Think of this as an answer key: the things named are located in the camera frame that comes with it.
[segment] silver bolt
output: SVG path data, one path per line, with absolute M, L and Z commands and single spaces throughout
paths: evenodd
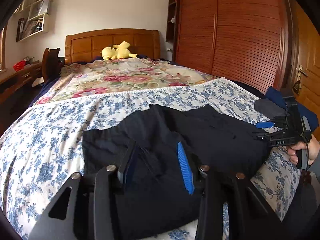
M 245 175 L 244 175 L 242 172 L 237 172 L 236 177 L 237 177 L 238 179 L 244 179 L 244 178 L 245 178 Z
M 115 165 L 109 165 L 107 166 L 107 171 L 114 171 L 117 167 Z
M 208 165 L 201 165 L 200 170 L 204 172 L 208 172 L 210 170 L 210 167 Z
M 75 172 L 71 175 L 71 179 L 79 179 L 80 178 L 80 173 L 79 172 Z

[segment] red object on shelf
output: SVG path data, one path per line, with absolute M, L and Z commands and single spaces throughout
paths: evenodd
M 26 61 L 25 61 L 25 60 L 22 60 L 22 61 L 18 62 L 16 65 L 14 65 L 14 66 L 13 66 L 13 69 L 14 69 L 15 71 L 19 71 L 19 70 L 22 70 L 25 65 L 26 65 Z

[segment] red-brown wardrobe door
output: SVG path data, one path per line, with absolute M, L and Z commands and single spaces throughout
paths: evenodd
M 218 0 L 212 75 L 265 92 L 280 54 L 279 0 Z
M 180 0 L 175 61 L 211 73 L 217 0 Z

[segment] wooden headboard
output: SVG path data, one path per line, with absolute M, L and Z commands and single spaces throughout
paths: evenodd
M 91 61 L 101 56 L 105 47 L 127 41 L 131 53 L 160 58 L 159 32 L 143 29 L 106 29 L 68 35 L 65 46 L 65 64 Z

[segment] window frame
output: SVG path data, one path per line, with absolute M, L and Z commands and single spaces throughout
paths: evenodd
M 7 25 L 0 32 L 0 72 L 4 72 L 5 68 L 5 36 L 7 33 Z

